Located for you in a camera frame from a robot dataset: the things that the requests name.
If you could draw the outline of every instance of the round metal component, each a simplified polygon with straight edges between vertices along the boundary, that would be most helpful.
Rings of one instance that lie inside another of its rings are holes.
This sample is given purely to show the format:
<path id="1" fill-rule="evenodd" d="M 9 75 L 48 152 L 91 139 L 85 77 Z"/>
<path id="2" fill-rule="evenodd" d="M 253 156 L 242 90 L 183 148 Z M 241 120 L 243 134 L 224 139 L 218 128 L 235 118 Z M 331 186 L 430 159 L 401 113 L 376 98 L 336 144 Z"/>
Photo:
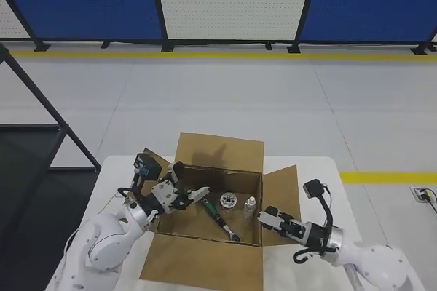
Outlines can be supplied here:
<path id="1" fill-rule="evenodd" d="M 232 233 L 232 235 L 230 236 L 230 239 L 232 239 L 232 241 L 234 241 L 234 242 L 241 242 L 240 236 L 238 236 L 235 233 Z"/>
<path id="2" fill-rule="evenodd" d="M 238 199 L 232 192 L 223 193 L 220 197 L 220 205 L 225 211 L 230 211 L 235 208 Z"/>

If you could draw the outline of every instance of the small white bottle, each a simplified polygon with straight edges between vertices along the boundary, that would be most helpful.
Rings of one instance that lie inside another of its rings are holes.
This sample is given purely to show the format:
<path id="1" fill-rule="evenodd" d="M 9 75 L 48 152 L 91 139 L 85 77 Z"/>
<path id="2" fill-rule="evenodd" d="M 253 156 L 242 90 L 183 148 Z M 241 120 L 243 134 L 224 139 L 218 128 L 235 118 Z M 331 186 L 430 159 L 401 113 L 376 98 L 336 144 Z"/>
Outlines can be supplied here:
<path id="1" fill-rule="evenodd" d="M 243 208 L 243 216 L 247 219 L 252 218 L 254 210 L 256 210 L 256 199 L 251 196 L 245 202 L 245 206 Z"/>

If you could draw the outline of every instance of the green-handled wrench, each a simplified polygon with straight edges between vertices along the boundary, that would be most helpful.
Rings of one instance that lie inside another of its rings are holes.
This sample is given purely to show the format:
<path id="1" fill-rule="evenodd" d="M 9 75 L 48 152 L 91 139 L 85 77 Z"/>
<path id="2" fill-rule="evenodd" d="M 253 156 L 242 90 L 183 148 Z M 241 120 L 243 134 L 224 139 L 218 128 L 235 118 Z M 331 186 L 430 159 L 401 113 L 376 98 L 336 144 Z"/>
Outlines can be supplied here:
<path id="1" fill-rule="evenodd" d="M 212 218 L 230 235 L 230 240 L 234 242 L 241 242 L 240 236 L 234 233 L 230 227 L 225 223 L 225 220 L 220 216 L 217 209 L 206 199 L 202 200 L 207 212 L 212 216 Z"/>

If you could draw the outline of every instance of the power outlet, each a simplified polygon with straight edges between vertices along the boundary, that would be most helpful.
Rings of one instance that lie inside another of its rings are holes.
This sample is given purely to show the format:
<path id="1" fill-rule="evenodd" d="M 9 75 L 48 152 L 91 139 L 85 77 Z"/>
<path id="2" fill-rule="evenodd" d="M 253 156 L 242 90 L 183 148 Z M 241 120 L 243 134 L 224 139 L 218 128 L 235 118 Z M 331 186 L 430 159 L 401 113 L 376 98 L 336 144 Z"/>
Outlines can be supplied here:
<path id="1" fill-rule="evenodd" d="M 411 193 L 413 194 L 414 199 L 416 199 L 416 202 L 428 203 L 428 201 L 426 199 L 423 199 L 421 197 L 421 195 L 427 194 L 430 197 L 430 202 L 434 203 L 434 198 L 423 187 L 409 187 L 409 189 L 411 190 Z"/>

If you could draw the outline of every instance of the blue partition panel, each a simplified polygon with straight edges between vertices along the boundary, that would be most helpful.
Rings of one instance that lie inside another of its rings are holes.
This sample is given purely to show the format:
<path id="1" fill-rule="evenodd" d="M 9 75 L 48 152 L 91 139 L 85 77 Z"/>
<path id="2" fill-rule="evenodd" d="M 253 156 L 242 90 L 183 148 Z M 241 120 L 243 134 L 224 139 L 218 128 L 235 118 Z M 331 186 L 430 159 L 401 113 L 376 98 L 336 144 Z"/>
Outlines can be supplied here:
<path id="1" fill-rule="evenodd" d="M 437 0 L 312 0 L 301 41 L 427 41 Z"/>
<path id="2" fill-rule="evenodd" d="M 161 39 L 154 0 L 15 0 L 40 39 Z"/>

